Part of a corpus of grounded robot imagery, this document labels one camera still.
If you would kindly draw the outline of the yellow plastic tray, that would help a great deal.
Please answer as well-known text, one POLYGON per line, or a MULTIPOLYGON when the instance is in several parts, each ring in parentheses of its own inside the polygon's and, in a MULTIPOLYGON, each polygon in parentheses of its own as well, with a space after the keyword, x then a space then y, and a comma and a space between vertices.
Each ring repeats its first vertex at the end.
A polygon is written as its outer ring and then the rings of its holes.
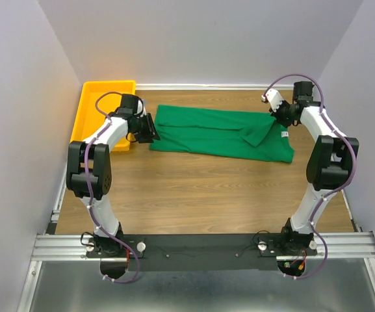
MULTIPOLYGON (((75 117, 71 141, 83 141, 94 134, 104 123, 105 117, 95 108, 96 100, 107 92, 135 95, 136 82, 134 80, 119 81, 87 81, 83 84, 77 114, 75 117)), ((120 105, 121 96, 108 95, 98 104, 99 108, 110 113, 120 105)), ((115 145, 113 152, 129 151, 130 141, 125 136, 115 145)))

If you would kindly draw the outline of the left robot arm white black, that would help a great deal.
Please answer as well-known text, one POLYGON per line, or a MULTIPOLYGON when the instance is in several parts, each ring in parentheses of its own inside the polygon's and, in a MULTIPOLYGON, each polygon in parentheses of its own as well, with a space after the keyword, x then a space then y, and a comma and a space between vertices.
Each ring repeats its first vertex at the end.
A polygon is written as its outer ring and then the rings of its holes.
POLYGON ((107 92, 95 102, 96 110, 105 117, 102 126, 84 140, 73 140, 68 146, 66 187, 86 206, 94 226, 93 243, 110 257, 124 249, 136 254, 123 240, 120 222, 112 212, 109 190, 112 186, 110 153, 117 143, 134 136, 139 144, 161 138, 144 101, 132 94, 107 92))

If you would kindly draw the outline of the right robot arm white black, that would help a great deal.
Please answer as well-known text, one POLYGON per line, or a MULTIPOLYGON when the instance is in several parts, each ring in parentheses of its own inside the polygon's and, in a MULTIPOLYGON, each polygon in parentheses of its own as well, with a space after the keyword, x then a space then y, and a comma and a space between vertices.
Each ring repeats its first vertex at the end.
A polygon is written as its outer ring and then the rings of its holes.
POLYGON ((350 184, 356 170, 358 139, 337 128, 323 103, 314 101, 313 87, 311 81, 295 83, 292 103, 273 88, 263 95, 277 122, 285 127, 302 124, 315 141, 306 167, 308 185, 304 197, 281 232, 274 236, 276 248, 287 255, 315 249, 314 233, 321 214, 329 200, 350 184))

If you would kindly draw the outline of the green t shirt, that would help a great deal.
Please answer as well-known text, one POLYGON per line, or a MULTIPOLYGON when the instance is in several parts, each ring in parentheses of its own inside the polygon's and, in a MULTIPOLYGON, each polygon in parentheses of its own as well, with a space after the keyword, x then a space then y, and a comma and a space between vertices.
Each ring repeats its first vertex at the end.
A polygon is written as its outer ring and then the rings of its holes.
POLYGON ((161 139, 153 151, 186 152, 291 163, 288 131, 263 112, 159 105, 155 127, 161 139))

